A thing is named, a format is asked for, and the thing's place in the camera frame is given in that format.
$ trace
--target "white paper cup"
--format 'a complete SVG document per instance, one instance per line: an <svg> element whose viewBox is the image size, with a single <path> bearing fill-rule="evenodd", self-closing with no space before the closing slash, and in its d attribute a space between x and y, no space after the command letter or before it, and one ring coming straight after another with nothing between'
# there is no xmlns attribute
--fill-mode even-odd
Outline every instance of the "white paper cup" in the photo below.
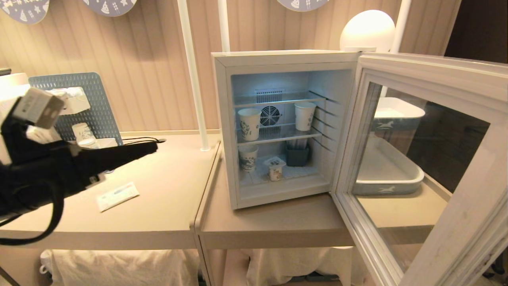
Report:
<svg viewBox="0 0 508 286"><path fill-rule="evenodd" d="M316 105L312 102L295 103L296 129L300 131L309 131L314 118Z"/></svg>
<svg viewBox="0 0 508 286"><path fill-rule="evenodd" d="M95 139L90 127L86 123L78 123L72 126L72 131L76 137L76 142L81 142L85 139Z"/></svg>
<svg viewBox="0 0 508 286"><path fill-rule="evenodd" d="M245 145L238 147L238 153L240 153L240 168L247 173L256 170L256 159L258 158L258 146L257 145Z"/></svg>
<svg viewBox="0 0 508 286"><path fill-rule="evenodd" d="M78 142L79 147L88 148L88 149L100 149L101 145L99 141L95 138L88 138Z"/></svg>
<svg viewBox="0 0 508 286"><path fill-rule="evenodd" d="M245 108L239 110L238 115L240 115L242 138L246 141L257 140L259 138L261 110L255 108Z"/></svg>

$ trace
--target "white cloth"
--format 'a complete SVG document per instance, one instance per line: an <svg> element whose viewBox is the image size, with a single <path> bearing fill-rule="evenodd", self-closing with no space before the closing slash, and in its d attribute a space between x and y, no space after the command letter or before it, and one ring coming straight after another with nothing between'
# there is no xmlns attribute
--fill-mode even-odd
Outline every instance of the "white cloth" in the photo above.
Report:
<svg viewBox="0 0 508 286"><path fill-rule="evenodd" d="M284 284L317 271L336 274L343 286L363 285L364 267L353 247L270 248L244 250L250 256L247 286Z"/></svg>
<svg viewBox="0 0 508 286"><path fill-rule="evenodd" d="M44 250L41 263L53 275L52 286L198 285L195 249Z"/></svg>

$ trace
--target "robotic arm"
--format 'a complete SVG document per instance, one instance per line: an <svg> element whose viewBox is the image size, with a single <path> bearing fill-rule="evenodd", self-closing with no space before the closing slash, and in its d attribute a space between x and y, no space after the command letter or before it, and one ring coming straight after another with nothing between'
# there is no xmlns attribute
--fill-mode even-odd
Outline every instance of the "robotic arm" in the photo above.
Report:
<svg viewBox="0 0 508 286"><path fill-rule="evenodd" d="M104 149L84 149L66 141L40 144L26 138L29 125L51 128L64 102L50 93L30 88L2 124L2 136L12 163L0 163L0 226L53 203L47 229L29 239L0 238L0 245L34 243L50 235L60 222L64 198L99 182L99 174L157 151L144 142Z"/></svg>

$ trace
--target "beige table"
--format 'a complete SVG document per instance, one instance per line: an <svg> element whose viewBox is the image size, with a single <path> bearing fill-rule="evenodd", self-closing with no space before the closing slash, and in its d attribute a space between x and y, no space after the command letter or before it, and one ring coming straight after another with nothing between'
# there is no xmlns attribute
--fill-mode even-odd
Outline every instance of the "beige table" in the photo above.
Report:
<svg viewBox="0 0 508 286"><path fill-rule="evenodd" d="M329 194L233 211L224 162L212 172L215 177L205 190L196 232L213 286L243 283L248 261L238 249L354 246ZM415 244L426 239L447 198L437 192L434 181L425 179L412 195L359 201L381 232L397 235L398 243Z"/></svg>
<svg viewBox="0 0 508 286"><path fill-rule="evenodd" d="M194 221L217 152L201 152L198 135L165 138L158 151L106 175L106 181L66 198L62 220L46 239L24 247L0 247L0 266L20 285L47 285L38 273L39 255L54 249L196 249ZM134 182L140 196L103 213L96 196ZM0 237L33 237L43 231L51 206L0 228Z"/></svg>
<svg viewBox="0 0 508 286"><path fill-rule="evenodd" d="M354 246L328 194L232 211L224 161L213 171L196 218L211 286L245 285L239 248Z"/></svg>

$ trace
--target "vent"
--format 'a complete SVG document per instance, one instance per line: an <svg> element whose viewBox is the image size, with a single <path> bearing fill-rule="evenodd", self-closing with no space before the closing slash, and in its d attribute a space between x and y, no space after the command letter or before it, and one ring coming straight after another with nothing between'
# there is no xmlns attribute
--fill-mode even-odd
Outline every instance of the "vent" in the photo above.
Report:
<svg viewBox="0 0 508 286"><path fill-rule="evenodd" d="M259 138L261 140L268 138L277 138L280 137L280 126L270 126L259 129Z"/></svg>
<svg viewBox="0 0 508 286"><path fill-rule="evenodd" d="M282 116L275 106L266 106L261 109L261 124L263 126L275 125L279 118Z"/></svg>
<svg viewBox="0 0 508 286"><path fill-rule="evenodd" d="M281 101L285 89L255 90L256 103Z"/></svg>

